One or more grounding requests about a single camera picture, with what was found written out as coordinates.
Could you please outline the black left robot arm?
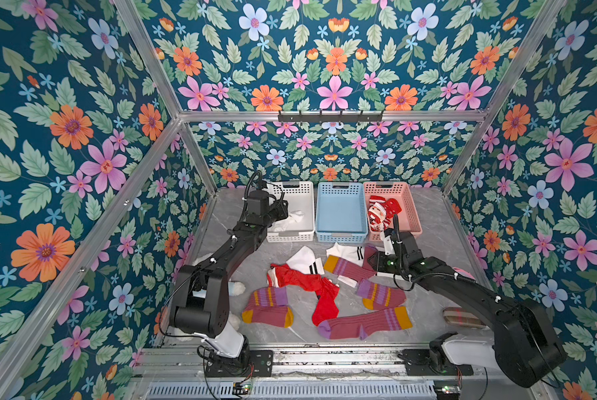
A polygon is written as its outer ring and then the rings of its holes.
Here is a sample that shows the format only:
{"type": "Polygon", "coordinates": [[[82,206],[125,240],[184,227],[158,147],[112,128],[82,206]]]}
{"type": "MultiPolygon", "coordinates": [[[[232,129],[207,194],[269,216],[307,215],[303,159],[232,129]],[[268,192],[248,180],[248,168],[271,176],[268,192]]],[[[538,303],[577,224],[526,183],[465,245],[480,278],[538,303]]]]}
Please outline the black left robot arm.
{"type": "Polygon", "coordinates": [[[243,357],[246,339],[231,325],[228,281],[249,255],[259,249],[268,229],[288,218],[288,201],[255,189],[243,196],[243,211],[228,239],[208,258],[184,265],[170,300],[168,325],[200,338],[216,355],[243,357]]]}

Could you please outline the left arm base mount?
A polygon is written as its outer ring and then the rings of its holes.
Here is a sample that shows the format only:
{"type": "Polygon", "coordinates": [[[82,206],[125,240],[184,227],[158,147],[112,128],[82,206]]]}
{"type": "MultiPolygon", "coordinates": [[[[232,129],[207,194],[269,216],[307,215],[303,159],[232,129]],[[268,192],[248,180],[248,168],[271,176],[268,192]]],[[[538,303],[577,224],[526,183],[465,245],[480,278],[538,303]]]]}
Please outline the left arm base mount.
{"type": "Polygon", "coordinates": [[[273,351],[248,350],[238,358],[210,356],[205,363],[209,378],[269,378],[272,376],[273,351]]]}

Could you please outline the small white ankle sock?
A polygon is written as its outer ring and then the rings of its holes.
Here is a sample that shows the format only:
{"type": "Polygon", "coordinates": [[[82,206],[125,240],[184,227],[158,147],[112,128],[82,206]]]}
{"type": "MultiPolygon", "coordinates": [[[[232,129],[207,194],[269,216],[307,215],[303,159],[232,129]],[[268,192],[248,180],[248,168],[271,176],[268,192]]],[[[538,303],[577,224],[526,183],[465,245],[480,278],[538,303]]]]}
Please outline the small white ankle sock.
{"type": "Polygon", "coordinates": [[[276,222],[273,225],[274,232],[285,232],[288,230],[294,230],[297,224],[300,224],[305,218],[305,214],[302,211],[293,211],[288,214],[288,217],[276,222]]]}

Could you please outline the red white striped santa sock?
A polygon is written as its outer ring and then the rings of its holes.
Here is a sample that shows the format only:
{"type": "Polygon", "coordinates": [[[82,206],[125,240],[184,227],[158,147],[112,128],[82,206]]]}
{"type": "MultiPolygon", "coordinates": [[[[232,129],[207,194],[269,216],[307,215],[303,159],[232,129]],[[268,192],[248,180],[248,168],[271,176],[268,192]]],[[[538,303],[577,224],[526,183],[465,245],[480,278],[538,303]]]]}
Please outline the red white striped santa sock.
{"type": "Polygon", "coordinates": [[[390,220],[385,207],[381,203],[371,203],[368,208],[370,230],[372,232],[383,232],[390,226],[390,220]]]}

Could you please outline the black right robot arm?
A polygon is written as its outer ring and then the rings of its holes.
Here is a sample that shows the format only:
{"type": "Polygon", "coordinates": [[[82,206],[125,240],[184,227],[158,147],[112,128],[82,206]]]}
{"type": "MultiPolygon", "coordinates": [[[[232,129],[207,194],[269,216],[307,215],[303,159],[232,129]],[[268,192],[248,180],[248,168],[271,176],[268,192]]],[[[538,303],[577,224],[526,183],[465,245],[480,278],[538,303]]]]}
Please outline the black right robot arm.
{"type": "Polygon", "coordinates": [[[393,229],[389,233],[394,250],[385,253],[368,248],[364,268],[400,277],[411,288],[448,298],[476,316],[494,337],[485,360],[513,383],[529,388],[567,360],[547,311],[536,301],[499,295],[445,261],[425,257],[411,233],[393,229]]]}

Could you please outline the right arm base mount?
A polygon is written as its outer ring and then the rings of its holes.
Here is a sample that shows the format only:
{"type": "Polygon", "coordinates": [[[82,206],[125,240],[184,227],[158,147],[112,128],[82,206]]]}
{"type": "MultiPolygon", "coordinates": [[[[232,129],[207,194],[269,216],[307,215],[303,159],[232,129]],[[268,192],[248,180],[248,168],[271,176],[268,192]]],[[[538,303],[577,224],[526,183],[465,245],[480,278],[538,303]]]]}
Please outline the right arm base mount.
{"type": "Polygon", "coordinates": [[[451,363],[440,348],[404,349],[397,354],[397,357],[405,365],[409,376],[462,378],[474,375],[470,365],[451,363]]]}

